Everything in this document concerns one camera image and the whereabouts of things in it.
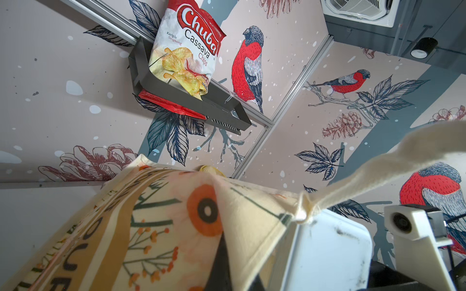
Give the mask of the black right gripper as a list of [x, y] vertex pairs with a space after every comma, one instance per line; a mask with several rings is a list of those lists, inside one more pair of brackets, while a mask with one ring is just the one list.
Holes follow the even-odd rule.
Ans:
[[[449, 272], [456, 291], [466, 289], [466, 261], [463, 260]], [[415, 281], [386, 265], [372, 261], [368, 279], [368, 291], [432, 291], [425, 284]]]

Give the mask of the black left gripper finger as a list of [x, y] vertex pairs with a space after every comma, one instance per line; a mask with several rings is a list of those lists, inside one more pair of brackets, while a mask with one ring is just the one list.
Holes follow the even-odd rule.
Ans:
[[232, 291], [228, 249], [226, 246], [225, 235], [221, 236], [214, 264], [208, 282], [204, 288], [205, 291]]

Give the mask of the cream canvas tote bag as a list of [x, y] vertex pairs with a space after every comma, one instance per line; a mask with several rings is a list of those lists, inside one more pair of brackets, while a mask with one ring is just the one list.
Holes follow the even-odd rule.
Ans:
[[466, 124], [446, 121], [407, 135], [391, 153], [313, 193], [274, 190], [182, 171], [138, 156], [108, 181], [4, 285], [6, 291], [206, 289], [221, 241], [228, 277], [245, 291], [291, 223], [466, 149]]

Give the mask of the red Chuba cassava chips bag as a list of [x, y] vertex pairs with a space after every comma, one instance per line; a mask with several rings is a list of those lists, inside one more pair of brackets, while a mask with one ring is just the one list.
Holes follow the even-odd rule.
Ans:
[[159, 80], [179, 83], [191, 96], [208, 93], [225, 33], [195, 1], [169, 1], [149, 59]]

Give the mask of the black ceiling spotlight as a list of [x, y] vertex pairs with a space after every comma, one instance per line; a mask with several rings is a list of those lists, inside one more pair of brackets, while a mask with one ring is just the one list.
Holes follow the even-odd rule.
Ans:
[[438, 41], [434, 38], [420, 39], [410, 52], [410, 55], [416, 59], [426, 59], [437, 47]]

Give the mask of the ceiling air vent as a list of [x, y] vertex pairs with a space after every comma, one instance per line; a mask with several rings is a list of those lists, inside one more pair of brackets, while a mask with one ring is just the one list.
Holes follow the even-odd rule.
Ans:
[[399, 0], [321, 0], [327, 16], [357, 23], [392, 28]]

